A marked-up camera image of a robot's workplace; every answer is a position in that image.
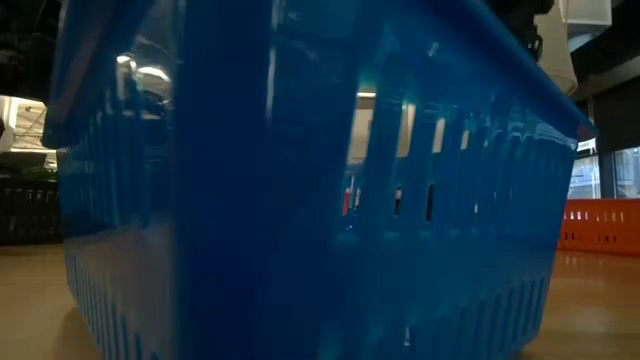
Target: window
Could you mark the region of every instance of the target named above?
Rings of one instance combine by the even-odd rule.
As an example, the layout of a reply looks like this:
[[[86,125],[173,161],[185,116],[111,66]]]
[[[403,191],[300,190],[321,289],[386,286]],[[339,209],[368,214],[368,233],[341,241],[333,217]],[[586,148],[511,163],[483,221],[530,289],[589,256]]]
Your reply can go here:
[[[616,151],[616,191],[619,198],[640,198],[640,148]]]
[[[600,198],[600,168],[598,166],[598,156],[592,155],[575,161],[567,198]]]

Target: red object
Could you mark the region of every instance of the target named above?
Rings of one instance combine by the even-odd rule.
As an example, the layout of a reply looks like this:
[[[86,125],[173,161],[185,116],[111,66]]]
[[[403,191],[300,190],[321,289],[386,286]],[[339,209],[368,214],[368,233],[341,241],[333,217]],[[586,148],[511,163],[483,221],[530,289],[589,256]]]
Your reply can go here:
[[[558,249],[640,256],[640,199],[567,201]]]
[[[351,199],[351,190],[347,189],[344,192],[344,203],[342,204],[342,215],[347,215],[349,211],[349,200]]]

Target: floor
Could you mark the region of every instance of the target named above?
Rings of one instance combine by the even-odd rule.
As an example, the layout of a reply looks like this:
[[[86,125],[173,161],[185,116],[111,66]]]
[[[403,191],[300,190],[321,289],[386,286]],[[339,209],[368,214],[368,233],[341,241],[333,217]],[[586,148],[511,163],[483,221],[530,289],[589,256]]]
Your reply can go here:
[[[100,358],[65,284],[62,248],[0,248],[4,359]],[[538,339],[519,360],[640,359],[640,258],[559,253]]]

